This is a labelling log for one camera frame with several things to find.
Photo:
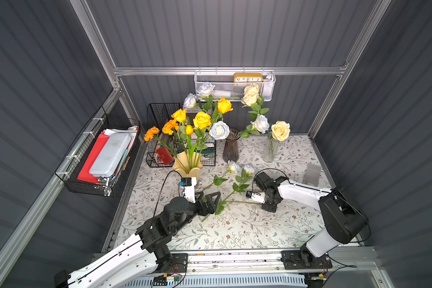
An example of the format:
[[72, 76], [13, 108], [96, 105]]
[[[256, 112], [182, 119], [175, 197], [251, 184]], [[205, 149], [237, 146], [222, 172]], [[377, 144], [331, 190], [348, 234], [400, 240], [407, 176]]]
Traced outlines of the cream rose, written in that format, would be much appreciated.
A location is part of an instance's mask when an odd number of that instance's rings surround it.
[[249, 115], [255, 120], [259, 115], [266, 115], [269, 108], [264, 107], [265, 99], [260, 94], [246, 94], [241, 103], [244, 108], [249, 108]]
[[244, 96], [259, 97], [260, 96], [259, 85], [257, 83], [250, 83], [249, 85], [247, 85], [244, 88]]
[[285, 121], [277, 121], [271, 126], [272, 137], [279, 141], [284, 142], [290, 134], [290, 124]]

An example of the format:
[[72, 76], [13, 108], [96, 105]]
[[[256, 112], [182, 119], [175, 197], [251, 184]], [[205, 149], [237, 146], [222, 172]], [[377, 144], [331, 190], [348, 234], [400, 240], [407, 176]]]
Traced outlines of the floral patterned table mat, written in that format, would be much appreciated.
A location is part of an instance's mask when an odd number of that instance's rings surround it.
[[[306, 135], [291, 135], [282, 142], [272, 163], [262, 159], [265, 143], [263, 137], [240, 139], [238, 163], [241, 166], [250, 164], [272, 178], [287, 175], [296, 182], [304, 182], [309, 164], [320, 164], [316, 150]], [[227, 170], [223, 148], [224, 142], [218, 142], [216, 163], [203, 168], [200, 180], [207, 193], [220, 192], [222, 198], [228, 201], [228, 206], [219, 215], [196, 217], [169, 243], [170, 250], [299, 247], [323, 228], [320, 212], [307, 205], [284, 200], [275, 213], [270, 213], [244, 194], [234, 193], [235, 175]], [[150, 168], [147, 163], [142, 163], [114, 246], [124, 242], [153, 213], [161, 212], [163, 206], [177, 194], [176, 173], [170, 168]]]

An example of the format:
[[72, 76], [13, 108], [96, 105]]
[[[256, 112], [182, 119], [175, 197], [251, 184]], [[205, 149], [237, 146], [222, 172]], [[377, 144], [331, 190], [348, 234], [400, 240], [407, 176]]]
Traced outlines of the red folder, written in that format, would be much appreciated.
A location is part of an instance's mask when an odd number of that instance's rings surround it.
[[94, 164], [108, 139], [109, 136], [105, 135], [104, 132], [98, 136], [83, 168], [78, 174], [77, 180], [94, 184], [98, 183], [98, 178], [90, 173], [90, 169], [92, 168], [92, 165]]

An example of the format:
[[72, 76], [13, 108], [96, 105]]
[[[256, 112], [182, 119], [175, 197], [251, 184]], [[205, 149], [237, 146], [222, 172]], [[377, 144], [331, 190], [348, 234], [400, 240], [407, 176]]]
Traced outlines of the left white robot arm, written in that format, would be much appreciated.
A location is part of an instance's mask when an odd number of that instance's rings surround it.
[[141, 225], [121, 245], [85, 267], [54, 277], [56, 288], [117, 288], [136, 277], [169, 269], [174, 263], [167, 244], [196, 216], [215, 214], [220, 192], [195, 193], [195, 202], [180, 196]]

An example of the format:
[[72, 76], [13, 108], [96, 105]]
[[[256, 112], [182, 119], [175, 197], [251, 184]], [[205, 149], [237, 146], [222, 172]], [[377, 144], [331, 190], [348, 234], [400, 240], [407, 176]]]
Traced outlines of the small orange rosebud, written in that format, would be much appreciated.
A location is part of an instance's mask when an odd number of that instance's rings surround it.
[[193, 146], [192, 146], [192, 134], [193, 134], [193, 127], [191, 125], [186, 126], [186, 137], [187, 137], [187, 157], [188, 157], [188, 164], [189, 168], [194, 168], [193, 163]]

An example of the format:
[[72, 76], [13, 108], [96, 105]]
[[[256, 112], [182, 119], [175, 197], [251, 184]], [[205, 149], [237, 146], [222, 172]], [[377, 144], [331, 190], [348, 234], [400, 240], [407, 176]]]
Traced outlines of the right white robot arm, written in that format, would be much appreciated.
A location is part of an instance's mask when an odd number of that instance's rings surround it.
[[254, 176], [254, 183], [264, 194], [264, 211], [275, 213], [283, 200], [294, 200], [318, 210], [325, 227], [310, 238], [301, 248], [299, 259], [305, 265], [326, 255], [340, 244], [352, 242], [363, 228], [369, 228], [368, 217], [358, 204], [347, 200], [335, 188], [319, 188], [291, 181], [286, 176], [276, 179], [264, 171]]

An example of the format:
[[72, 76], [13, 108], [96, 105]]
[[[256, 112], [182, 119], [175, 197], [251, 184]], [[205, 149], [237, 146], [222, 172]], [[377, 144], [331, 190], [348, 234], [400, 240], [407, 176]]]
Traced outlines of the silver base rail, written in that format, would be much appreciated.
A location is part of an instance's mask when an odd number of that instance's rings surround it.
[[[179, 260], [172, 254], [174, 263], [169, 268], [182, 265], [188, 275], [216, 273], [256, 274], [261, 272], [280, 273], [292, 270], [302, 273], [343, 271], [345, 269], [371, 270], [378, 286], [393, 287], [388, 273], [376, 255], [374, 248], [344, 246], [330, 250], [320, 259], [309, 265], [299, 259], [300, 249], [260, 249], [260, 250], [208, 250], [183, 253]], [[158, 268], [156, 272], [167, 270]]]

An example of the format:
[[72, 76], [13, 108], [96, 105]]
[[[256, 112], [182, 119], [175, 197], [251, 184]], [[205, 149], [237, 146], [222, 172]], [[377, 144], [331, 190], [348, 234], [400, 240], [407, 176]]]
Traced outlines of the yellow wavy glass vase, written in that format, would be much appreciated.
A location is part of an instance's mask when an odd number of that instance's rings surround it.
[[172, 169], [178, 172], [182, 178], [195, 177], [199, 179], [201, 170], [203, 169], [202, 154], [194, 152], [192, 157], [189, 157], [186, 152], [181, 152], [174, 157], [175, 162]]

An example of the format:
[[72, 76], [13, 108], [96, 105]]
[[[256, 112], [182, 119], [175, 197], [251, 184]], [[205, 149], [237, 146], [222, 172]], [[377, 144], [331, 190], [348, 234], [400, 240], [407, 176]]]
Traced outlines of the grey packet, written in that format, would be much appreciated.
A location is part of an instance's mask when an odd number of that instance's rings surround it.
[[303, 184], [308, 186], [319, 186], [321, 167], [313, 163], [307, 164], [307, 169], [303, 177]]

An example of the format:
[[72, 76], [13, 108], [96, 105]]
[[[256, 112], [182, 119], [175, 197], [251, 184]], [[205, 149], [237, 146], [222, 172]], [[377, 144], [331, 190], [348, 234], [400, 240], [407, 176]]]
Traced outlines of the light blue flat case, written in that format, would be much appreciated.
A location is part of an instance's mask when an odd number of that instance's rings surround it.
[[90, 169], [90, 173], [98, 178], [110, 177], [114, 174], [131, 140], [127, 132], [106, 131], [104, 134], [109, 136], [109, 139]]

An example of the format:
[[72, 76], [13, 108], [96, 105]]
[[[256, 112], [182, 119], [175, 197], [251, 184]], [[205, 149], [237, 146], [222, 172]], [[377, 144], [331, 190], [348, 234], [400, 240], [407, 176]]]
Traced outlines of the purple ribbed glass vase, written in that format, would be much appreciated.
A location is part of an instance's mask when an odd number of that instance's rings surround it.
[[240, 139], [240, 131], [236, 128], [231, 128], [228, 137], [225, 139], [223, 160], [225, 162], [237, 162], [240, 157], [238, 140]]

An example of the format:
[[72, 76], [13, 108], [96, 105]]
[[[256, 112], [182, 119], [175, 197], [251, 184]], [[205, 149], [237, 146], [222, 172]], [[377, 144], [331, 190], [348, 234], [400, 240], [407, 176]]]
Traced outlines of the white rose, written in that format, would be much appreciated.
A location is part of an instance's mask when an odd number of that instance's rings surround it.
[[[224, 165], [223, 170], [216, 172], [214, 174], [206, 175], [205, 180], [207, 181], [206, 186], [208, 186], [214, 175], [222, 175], [226, 171], [226, 165]], [[244, 202], [244, 197], [249, 189], [250, 184], [253, 182], [253, 178], [257, 172], [257, 169], [251, 164], [240, 165], [241, 170], [237, 174], [229, 174], [227, 176], [228, 180], [224, 182], [221, 186], [211, 187], [209, 190], [216, 191], [216, 189], [221, 188], [222, 196], [219, 200], [215, 216], [220, 215], [230, 204]]]
[[183, 102], [183, 109], [192, 110], [196, 107], [198, 97], [195, 94], [189, 93]]
[[221, 186], [224, 182], [226, 182], [228, 180], [227, 176], [229, 174], [237, 174], [239, 171], [241, 170], [241, 167], [239, 164], [237, 164], [234, 161], [229, 160], [227, 165], [226, 165], [226, 171], [218, 176], [218, 175], [214, 175], [212, 182], [206, 186], [203, 191], [208, 190], [209, 188], [215, 186]]
[[265, 115], [257, 115], [254, 121], [251, 121], [246, 129], [239, 134], [240, 138], [249, 138], [251, 135], [260, 136], [268, 132], [270, 125]]
[[205, 82], [201, 84], [196, 89], [196, 96], [198, 98], [197, 99], [198, 107], [205, 112], [212, 110], [213, 92], [214, 92], [214, 85], [209, 82]]

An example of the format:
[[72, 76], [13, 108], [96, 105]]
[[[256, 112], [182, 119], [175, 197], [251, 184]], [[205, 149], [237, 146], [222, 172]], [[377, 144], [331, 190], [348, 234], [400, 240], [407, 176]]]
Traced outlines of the orange rose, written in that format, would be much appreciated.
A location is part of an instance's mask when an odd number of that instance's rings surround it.
[[189, 120], [187, 118], [187, 110], [186, 109], [177, 110], [174, 114], [172, 114], [172, 119], [177, 120], [180, 124], [180, 131], [183, 134], [184, 139], [185, 139], [184, 152], [187, 152], [186, 126], [190, 125]]
[[213, 102], [213, 104], [214, 104], [214, 111], [211, 116], [212, 123], [216, 123], [219, 120], [222, 120], [224, 114], [233, 111], [232, 103], [225, 98], [221, 98]]
[[205, 131], [211, 126], [211, 116], [205, 112], [199, 112], [193, 119], [193, 132], [197, 137], [196, 143], [190, 148], [191, 156], [190, 160], [193, 167], [198, 165], [199, 156], [198, 152], [201, 152], [206, 148], [207, 136]]

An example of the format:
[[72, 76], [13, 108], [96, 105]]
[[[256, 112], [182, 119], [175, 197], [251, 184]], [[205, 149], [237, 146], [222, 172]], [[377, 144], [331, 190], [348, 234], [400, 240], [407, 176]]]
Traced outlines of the red leather wallet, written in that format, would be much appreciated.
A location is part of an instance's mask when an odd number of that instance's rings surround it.
[[154, 159], [157, 164], [162, 164], [164, 166], [167, 166], [174, 161], [174, 157], [172, 156], [170, 151], [164, 146], [156, 147]]

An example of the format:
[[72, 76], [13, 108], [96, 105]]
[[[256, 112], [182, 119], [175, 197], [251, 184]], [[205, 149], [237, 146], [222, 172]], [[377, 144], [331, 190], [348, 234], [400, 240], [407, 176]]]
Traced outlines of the clear glass vase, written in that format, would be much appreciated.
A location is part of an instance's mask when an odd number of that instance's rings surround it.
[[262, 153], [262, 159], [268, 163], [273, 162], [278, 153], [279, 146], [280, 146], [280, 141], [278, 141], [271, 134], [269, 134], [265, 142], [265, 147]]

